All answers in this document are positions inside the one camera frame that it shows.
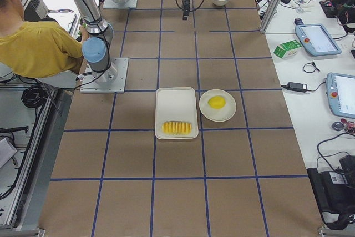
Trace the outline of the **yellow lemon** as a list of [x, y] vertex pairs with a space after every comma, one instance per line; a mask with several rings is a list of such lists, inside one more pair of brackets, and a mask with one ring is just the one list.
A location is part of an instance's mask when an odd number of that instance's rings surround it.
[[210, 98], [207, 103], [211, 108], [222, 109], [226, 104], [226, 100], [223, 96], [216, 95]]

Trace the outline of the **white rectangular tray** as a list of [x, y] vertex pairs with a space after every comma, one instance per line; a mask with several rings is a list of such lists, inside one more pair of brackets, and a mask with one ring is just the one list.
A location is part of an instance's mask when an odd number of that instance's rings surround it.
[[[188, 135], [170, 135], [162, 131], [166, 121], [182, 121], [192, 124]], [[160, 140], [194, 139], [198, 136], [195, 90], [192, 87], [159, 88], [156, 91], [155, 136]]]

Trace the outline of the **green white carton box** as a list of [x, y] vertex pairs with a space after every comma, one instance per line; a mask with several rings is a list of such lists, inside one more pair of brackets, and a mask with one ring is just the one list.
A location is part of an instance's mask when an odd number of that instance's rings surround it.
[[297, 40], [288, 41], [279, 44], [273, 51], [274, 55], [283, 59], [297, 54], [298, 50], [302, 47], [301, 43]]

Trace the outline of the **white round plate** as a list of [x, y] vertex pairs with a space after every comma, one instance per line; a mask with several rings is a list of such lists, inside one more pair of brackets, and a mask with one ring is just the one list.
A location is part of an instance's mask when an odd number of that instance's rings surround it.
[[212, 89], [200, 97], [199, 108], [207, 119], [213, 122], [225, 122], [234, 116], [237, 106], [230, 93]]

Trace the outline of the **sliced yellow pineapple pieces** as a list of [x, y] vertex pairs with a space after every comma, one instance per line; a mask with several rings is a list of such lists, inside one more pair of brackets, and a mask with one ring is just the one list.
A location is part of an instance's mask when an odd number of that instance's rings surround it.
[[162, 131], [170, 135], [188, 135], [192, 131], [190, 122], [166, 121], [162, 124]]

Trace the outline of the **far blue teach pendant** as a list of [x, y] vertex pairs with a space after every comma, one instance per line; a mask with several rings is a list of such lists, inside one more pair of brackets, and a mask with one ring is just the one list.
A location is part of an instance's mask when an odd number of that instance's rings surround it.
[[304, 49], [312, 56], [341, 54], [341, 49], [322, 24], [295, 26], [295, 34]]

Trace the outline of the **blue teach pendant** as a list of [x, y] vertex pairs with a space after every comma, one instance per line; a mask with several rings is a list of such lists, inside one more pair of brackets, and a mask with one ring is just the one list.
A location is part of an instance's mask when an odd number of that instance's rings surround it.
[[326, 88], [331, 112], [339, 117], [354, 119], [354, 76], [328, 73]]
[[295, 34], [304, 49], [312, 56], [341, 54], [341, 49], [322, 24], [295, 26]]

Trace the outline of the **black power adapter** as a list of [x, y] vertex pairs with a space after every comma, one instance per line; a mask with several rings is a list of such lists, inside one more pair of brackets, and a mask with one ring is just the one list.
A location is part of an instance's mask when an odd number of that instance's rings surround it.
[[303, 83], [288, 82], [287, 84], [281, 85], [281, 88], [293, 92], [305, 93], [308, 91], [307, 85]]

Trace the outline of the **person in yellow shirt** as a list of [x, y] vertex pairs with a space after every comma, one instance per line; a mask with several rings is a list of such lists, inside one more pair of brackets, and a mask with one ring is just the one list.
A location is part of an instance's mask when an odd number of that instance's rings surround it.
[[80, 27], [78, 42], [55, 21], [26, 22], [20, 0], [1, 0], [1, 63], [13, 73], [44, 78], [70, 70], [79, 73], [82, 44], [88, 32]]

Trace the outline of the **near blue teach pendant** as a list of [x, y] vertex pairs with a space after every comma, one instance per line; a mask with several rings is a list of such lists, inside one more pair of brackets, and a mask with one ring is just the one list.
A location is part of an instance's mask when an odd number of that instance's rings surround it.
[[354, 76], [328, 73], [326, 88], [331, 112], [339, 117], [354, 119]]

